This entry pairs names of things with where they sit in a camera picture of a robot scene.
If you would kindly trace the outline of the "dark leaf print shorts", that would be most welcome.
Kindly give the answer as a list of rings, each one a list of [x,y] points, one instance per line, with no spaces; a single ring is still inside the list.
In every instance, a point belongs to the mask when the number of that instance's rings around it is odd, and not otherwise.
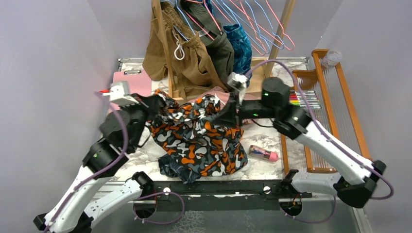
[[[160,173],[170,178],[179,178],[183,184],[189,184],[201,178],[201,175],[178,163],[169,155],[158,158]]]

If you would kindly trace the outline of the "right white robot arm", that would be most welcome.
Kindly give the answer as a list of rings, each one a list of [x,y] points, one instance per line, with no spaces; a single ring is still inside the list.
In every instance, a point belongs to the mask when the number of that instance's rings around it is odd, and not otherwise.
[[[281,182],[281,195],[291,198],[315,192],[337,196],[354,208],[364,207],[372,198],[386,165],[360,156],[331,135],[307,108],[292,104],[291,90],[280,78],[269,77],[263,81],[259,100],[244,98],[246,81],[244,75],[229,76],[227,83],[233,90],[212,123],[233,128],[245,119],[271,119],[273,128],[280,134],[306,146],[335,168],[334,173],[328,174],[291,170]]]

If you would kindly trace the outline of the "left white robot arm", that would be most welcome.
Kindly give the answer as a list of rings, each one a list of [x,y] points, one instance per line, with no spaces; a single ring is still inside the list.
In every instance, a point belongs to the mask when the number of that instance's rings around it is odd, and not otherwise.
[[[95,194],[128,161],[127,155],[143,147],[140,138],[147,121],[153,120],[164,106],[160,96],[139,94],[110,97],[118,105],[104,119],[101,138],[84,157],[73,183],[49,212],[37,215],[33,222],[45,233],[89,233],[108,214],[125,203],[154,195],[153,180],[145,172],[136,172],[121,187],[95,200]]]

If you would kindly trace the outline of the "orange camouflage shorts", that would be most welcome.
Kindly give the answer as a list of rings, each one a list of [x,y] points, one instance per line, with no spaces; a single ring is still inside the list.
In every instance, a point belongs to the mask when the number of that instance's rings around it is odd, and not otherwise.
[[[165,101],[165,107],[147,125],[165,155],[201,177],[231,175],[248,166],[247,153],[240,142],[244,130],[211,123],[221,110],[218,98],[205,95],[195,103],[179,104],[162,90],[154,94]]]

